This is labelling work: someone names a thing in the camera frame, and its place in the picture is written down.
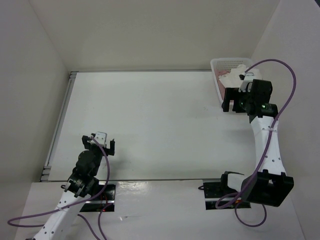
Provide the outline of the white skirt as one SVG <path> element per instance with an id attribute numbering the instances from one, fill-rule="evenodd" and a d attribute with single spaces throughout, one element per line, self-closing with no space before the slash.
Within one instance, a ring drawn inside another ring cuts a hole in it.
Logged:
<path id="1" fill-rule="evenodd" d="M 239 88 L 242 84 L 242 81 L 240 80 L 239 75 L 243 74 L 245 72 L 245 70 L 247 70 L 248 67 L 244 64 L 240 64 L 238 65 L 236 68 L 232 68 L 231 70 L 227 70 L 230 71 L 230 73 L 228 75 L 225 75 L 224 78 L 220 78 L 220 81 L 223 82 L 227 81 L 227 78 L 232 79 L 233 81 L 236 82 L 237 87 Z"/>

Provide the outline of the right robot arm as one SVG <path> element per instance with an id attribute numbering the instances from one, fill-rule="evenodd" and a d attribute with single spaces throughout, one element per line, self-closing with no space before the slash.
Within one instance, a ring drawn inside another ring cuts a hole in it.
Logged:
<path id="1" fill-rule="evenodd" d="M 250 176 L 226 171 L 219 192 L 254 204 L 279 207 L 294 187 L 282 163 L 278 140 L 278 107 L 270 103 L 272 83 L 254 79 L 242 87 L 227 87 L 222 110 L 245 113 L 254 135 L 256 164 Z"/>

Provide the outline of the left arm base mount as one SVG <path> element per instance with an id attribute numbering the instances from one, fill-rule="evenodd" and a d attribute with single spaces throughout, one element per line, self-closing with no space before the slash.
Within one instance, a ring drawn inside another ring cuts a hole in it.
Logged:
<path id="1" fill-rule="evenodd" d="M 111 183 L 106 186 L 103 193 L 87 201 L 81 208 L 81 213 L 113 212 L 115 210 L 116 184 Z"/>

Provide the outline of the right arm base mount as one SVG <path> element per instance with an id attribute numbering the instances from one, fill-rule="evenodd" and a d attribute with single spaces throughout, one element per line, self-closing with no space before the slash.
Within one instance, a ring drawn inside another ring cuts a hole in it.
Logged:
<path id="1" fill-rule="evenodd" d="M 205 209 L 206 210 L 217 210 L 216 202 L 223 196 L 231 193 L 236 193 L 237 191 L 231 188 L 223 189 L 220 180 L 213 181 L 204 181 L 201 186 L 198 187 L 199 190 L 204 193 Z M 224 198 L 219 206 L 227 204 L 230 200 L 233 199 L 233 196 Z M 234 209 L 236 204 L 238 204 L 238 209 L 250 209 L 251 204 L 248 202 L 242 203 L 242 200 L 239 198 L 233 204 L 227 206 L 224 209 Z"/>

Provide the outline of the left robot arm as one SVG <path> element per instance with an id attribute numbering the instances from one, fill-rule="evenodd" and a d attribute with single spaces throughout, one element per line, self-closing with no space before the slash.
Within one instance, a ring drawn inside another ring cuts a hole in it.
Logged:
<path id="1" fill-rule="evenodd" d="M 108 156 L 115 155 L 115 141 L 111 140 L 107 147 L 107 134 L 98 131 L 91 136 L 84 135 L 82 143 L 85 150 L 78 156 L 55 212 L 35 234 L 34 240 L 64 240 L 84 204 L 101 195 L 108 185 L 110 179 Z M 100 188 L 96 175 L 102 159 L 106 162 L 106 180 L 104 186 Z"/>

